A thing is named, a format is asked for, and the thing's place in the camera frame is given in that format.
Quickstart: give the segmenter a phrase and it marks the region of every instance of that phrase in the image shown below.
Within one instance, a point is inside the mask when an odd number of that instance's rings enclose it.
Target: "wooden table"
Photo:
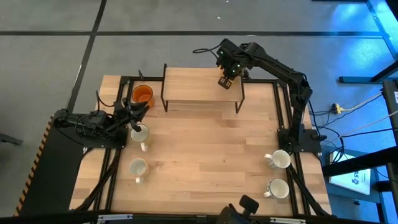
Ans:
[[[106,75],[100,97],[111,104],[118,92],[120,76]],[[162,82],[134,82],[154,90],[155,106],[143,123],[152,133],[152,144],[142,152],[130,141],[122,150],[112,211],[129,213],[174,213],[217,215],[233,203],[242,212],[239,199],[246,194],[257,200],[256,215],[292,215],[289,198],[264,198],[266,184],[274,178],[286,180],[285,170],[271,170],[265,153],[278,149],[275,98],[271,84],[245,83],[246,100],[241,112],[224,102],[171,103],[169,112],[160,100]],[[112,108],[101,106],[112,113]],[[285,126],[286,110],[283,108]],[[309,127],[309,114],[305,115]],[[70,208],[79,206],[93,190],[100,176],[104,150],[94,149],[81,162]],[[317,202],[331,212],[318,159],[300,153],[305,183]],[[137,185],[129,173],[131,160],[141,157],[150,165],[144,184]],[[104,207],[106,190],[100,208]],[[299,211],[302,201],[296,188]]]
[[[163,99],[168,102],[235,102],[236,113],[244,100],[242,80],[235,79],[227,90],[218,84],[223,76],[219,68],[169,68],[165,66]]]

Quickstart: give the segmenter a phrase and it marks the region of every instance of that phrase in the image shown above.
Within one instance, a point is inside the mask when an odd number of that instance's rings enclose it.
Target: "table leg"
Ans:
[[[237,114],[239,113],[239,110],[242,107],[243,101],[244,101],[244,99],[241,100],[241,103],[239,104],[239,106],[238,106],[238,102],[235,102],[235,113],[237,113]]]
[[[162,104],[164,107],[164,111],[167,112],[168,108],[169,108],[169,101],[166,100],[166,102],[162,99]]]

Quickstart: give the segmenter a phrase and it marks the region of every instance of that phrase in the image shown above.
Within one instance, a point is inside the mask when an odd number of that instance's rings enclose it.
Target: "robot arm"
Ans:
[[[224,39],[217,50],[217,55],[217,65],[224,70],[224,77],[220,78],[218,84],[226,89],[231,86],[235,77],[244,73],[246,68],[253,67],[260,67],[288,84],[290,104],[294,112],[286,141],[292,145],[299,145],[304,130],[302,120],[305,107],[312,95],[306,76],[270,57],[254,42],[241,44],[238,47],[230,40]]]

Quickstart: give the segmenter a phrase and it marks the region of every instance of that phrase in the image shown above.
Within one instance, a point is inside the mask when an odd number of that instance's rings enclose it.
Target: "yellow connector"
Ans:
[[[338,103],[333,103],[331,106],[331,112],[334,114],[341,114],[343,108]]]

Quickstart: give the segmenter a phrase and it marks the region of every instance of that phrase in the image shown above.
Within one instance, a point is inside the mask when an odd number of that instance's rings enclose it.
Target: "black floor stripe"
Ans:
[[[49,30],[10,30],[10,31],[0,31],[0,35],[16,35],[16,36],[81,36],[90,35],[91,31],[49,31]]]
[[[83,77],[86,72],[87,64],[88,64],[88,59],[90,58],[91,51],[93,50],[94,46],[94,41],[95,41],[95,34],[98,31],[98,27],[100,26],[102,16],[104,14],[105,10],[105,5],[106,5],[107,0],[102,0],[101,5],[99,6],[97,17],[95,19],[95,23],[93,26],[92,34],[90,35],[90,38],[88,39],[88,43],[86,46],[85,53],[83,55],[83,59],[81,60],[80,64],[80,69],[76,77],[75,85],[72,88],[72,93],[70,94],[70,98],[68,100],[67,104],[67,110],[69,112],[73,112],[73,109],[75,108],[75,103],[77,100],[77,96],[79,94],[79,90],[81,87],[81,83],[83,81]]]
[[[151,36],[151,35],[244,35],[244,36],[304,36],[304,37],[380,37],[385,35],[382,32],[373,31],[99,31],[97,36]]]

